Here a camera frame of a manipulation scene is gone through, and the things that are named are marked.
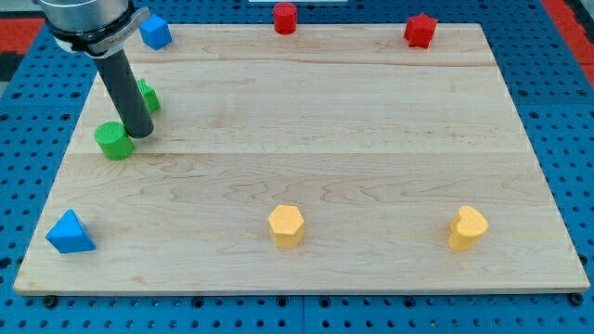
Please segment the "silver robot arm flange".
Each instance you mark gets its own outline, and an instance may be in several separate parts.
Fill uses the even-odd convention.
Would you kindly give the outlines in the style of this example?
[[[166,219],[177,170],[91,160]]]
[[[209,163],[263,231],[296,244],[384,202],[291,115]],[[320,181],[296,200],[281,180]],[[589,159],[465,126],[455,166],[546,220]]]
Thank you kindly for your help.
[[[108,58],[123,51],[151,16],[149,8],[131,0],[36,0],[48,30],[60,48],[90,58]]]

